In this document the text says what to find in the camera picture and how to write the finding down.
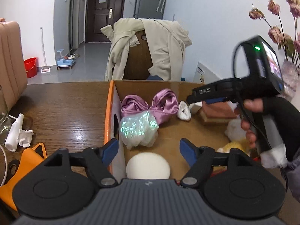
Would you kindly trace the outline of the right gloved hand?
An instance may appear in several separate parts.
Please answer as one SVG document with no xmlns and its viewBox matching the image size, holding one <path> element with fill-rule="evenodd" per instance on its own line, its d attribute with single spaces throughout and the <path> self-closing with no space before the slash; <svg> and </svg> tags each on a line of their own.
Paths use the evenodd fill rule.
<svg viewBox="0 0 300 225">
<path fill-rule="evenodd" d="M 286 157 L 293 161 L 299 156 L 299 111 L 282 97 L 244 101 L 245 109 L 271 115 L 286 146 Z"/>
</svg>

